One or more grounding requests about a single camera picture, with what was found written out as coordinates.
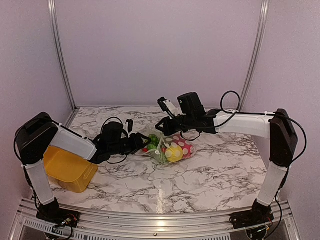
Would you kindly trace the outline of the fake green cucumber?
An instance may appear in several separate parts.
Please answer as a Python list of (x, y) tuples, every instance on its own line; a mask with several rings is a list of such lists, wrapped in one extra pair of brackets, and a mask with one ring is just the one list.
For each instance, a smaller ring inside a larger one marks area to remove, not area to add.
[(147, 145), (147, 150), (151, 151), (151, 150), (157, 150), (159, 148), (159, 141), (152, 141), (150, 144)]

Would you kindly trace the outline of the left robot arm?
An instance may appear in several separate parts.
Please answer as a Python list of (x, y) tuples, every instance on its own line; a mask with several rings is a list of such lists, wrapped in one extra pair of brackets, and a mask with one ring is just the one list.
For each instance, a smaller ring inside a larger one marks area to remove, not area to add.
[(131, 119), (123, 123), (118, 117), (110, 117), (103, 123), (100, 133), (90, 139), (41, 112), (15, 132), (13, 150), (22, 163), (36, 202), (40, 203), (36, 206), (38, 213), (58, 223), (63, 219), (63, 209), (51, 190), (44, 165), (45, 153), (50, 147), (99, 165), (113, 155), (133, 155), (150, 143), (149, 137), (133, 132)]

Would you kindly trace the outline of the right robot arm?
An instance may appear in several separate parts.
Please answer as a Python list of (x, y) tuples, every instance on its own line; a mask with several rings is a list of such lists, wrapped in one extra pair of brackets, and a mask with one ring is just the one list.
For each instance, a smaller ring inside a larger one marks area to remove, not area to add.
[(270, 163), (267, 174), (252, 209), (247, 214), (247, 219), (252, 224), (260, 223), (267, 216), (271, 203), (287, 180), (291, 165), (296, 161), (294, 156), (298, 144), (298, 135), (294, 128), (296, 121), (281, 108), (275, 112), (264, 113), (223, 108), (206, 111), (196, 92), (183, 94), (177, 100), (181, 113), (170, 100), (161, 97), (157, 101), (168, 116), (155, 128), (167, 137), (195, 130), (207, 134), (250, 135), (270, 141)]

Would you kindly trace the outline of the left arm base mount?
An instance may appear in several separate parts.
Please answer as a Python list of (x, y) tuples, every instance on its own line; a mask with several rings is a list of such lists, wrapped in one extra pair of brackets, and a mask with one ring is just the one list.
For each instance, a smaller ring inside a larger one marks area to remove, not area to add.
[(36, 217), (40, 220), (55, 224), (59, 227), (76, 228), (79, 222), (80, 213), (78, 211), (64, 208), (41, 208), (37, 211)]

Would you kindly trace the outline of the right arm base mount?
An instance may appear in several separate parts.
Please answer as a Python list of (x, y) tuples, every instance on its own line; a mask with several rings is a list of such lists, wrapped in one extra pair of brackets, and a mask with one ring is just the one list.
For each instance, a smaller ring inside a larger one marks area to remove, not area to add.
[(274, 219), (275, 218), (271, 210), (267, 210), (266, 213), (262, 213), (259, 210), (251, 209), (232, 213), (230, 215), (229, 221), (233, 225), (234, 229), (241, 229), (269, 223)]

